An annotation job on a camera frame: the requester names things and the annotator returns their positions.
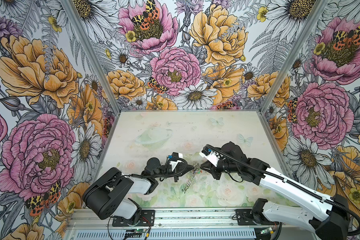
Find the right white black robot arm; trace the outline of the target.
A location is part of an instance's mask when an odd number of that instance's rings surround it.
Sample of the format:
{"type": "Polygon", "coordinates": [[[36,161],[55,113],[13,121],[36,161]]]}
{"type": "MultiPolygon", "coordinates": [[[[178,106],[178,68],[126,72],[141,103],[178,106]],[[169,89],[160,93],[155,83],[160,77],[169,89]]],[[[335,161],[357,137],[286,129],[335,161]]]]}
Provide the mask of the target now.
{"type": "Polygon", "coordinates": [[[360,216],[349,209],[344,197],[314,191],[264,161],[247,158],[233,142],[221,148],[206,145],[200,156],[207,159],[202,169],[215,180],[219,180],[222,173],[236,173],[243,181],[269,189],[297,204],[289,207],[257,199],[250,214],[257,224],[286,223],[310,231],[321,240],[345,240],[360,234],[360,216]]]}

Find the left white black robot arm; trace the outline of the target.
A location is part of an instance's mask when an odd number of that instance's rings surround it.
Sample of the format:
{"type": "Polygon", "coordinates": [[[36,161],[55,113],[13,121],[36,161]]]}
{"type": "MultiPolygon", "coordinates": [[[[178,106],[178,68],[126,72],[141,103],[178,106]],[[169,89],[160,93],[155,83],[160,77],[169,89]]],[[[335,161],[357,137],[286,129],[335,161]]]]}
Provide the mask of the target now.
{"type": "Polygon", "coordinates": [[[193,166],[181,156],[173,153],[167,156],[163,165],[158,158],[150,158],[141,174],[125,175],[112,167],[90,185],[82,200],[101,220],[117,217],[128,225],[136,225],[145,217],[142,216],[142,208],[127,195],[149,195],[159,185],[158,180],[174,178],[177,181],[190,172],[193,166]]]}

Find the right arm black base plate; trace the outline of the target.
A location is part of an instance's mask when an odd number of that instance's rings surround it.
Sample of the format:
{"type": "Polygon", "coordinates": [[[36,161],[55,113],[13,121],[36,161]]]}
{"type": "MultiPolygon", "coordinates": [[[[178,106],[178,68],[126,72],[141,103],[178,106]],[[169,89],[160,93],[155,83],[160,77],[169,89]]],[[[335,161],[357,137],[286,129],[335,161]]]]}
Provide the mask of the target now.
{"type": "Polygon", "coordinates": [[[239,226],[277,226],[279,222],[270,222],[265,217],[254,217],[252,209],[235,209],[232,220],[239,226]]]}

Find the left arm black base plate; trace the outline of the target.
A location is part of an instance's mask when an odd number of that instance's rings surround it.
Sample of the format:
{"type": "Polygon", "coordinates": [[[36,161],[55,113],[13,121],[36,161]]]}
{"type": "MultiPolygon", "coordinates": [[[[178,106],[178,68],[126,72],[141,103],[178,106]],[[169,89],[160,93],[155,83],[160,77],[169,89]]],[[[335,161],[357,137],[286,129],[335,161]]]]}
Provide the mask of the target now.
{"type": "Polygon", "coordinates": [[[113,227],[152,227],[155,222],[155,210],[138,210],[130,219],[113,217],[113,227]]]}

